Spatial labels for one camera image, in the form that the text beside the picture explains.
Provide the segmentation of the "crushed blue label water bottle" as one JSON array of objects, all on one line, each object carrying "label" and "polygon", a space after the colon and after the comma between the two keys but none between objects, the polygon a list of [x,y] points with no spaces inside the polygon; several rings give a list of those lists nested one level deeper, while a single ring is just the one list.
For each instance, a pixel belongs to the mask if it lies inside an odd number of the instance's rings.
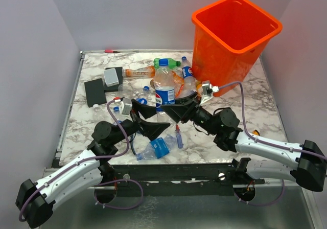
[{"label": "crushed blue label water bottle", "polygon": [[160,159],[177,147],[177,139],[172,135],[151,141],[144,151],[136,155],[137,161]]}]

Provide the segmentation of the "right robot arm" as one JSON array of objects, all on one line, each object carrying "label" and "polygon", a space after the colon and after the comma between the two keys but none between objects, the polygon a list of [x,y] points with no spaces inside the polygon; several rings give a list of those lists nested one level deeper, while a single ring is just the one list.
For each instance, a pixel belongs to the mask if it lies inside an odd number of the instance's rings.
[{"label": "right robot arm", "polygon": [[301,187],[315,192],[323,190],[326,156],[315,142],[282,143],[250,134],[238,127],[240,121],[231,108],[219,108],[211,114],[195,99],[183,104],[162,105],[161,108],[176,123],[192,121],[214,135],[214,143],[220,149],[277,161],[291,169],[291,176]]}]

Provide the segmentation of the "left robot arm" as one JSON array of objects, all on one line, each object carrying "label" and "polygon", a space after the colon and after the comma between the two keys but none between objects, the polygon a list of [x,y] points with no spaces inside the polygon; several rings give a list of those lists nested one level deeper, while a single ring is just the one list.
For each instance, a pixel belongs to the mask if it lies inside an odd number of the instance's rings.
[{"label": "left robot arm", "polygon": [[74,160],[38,181],[25,180],[15,202],[19,221],[37,228],[52,216],[55,208],[84,189],[115,182],[109,161],[128,152],[129,136],[140,132],[153,141],[170,126],[168,122],[146,120],[156,114],[154,106],[126,98],[109,102],[112,103],[126,106],[132,118],[122,122],[113,118],[114,123],[99,121],[91,135],[92,142]]}]

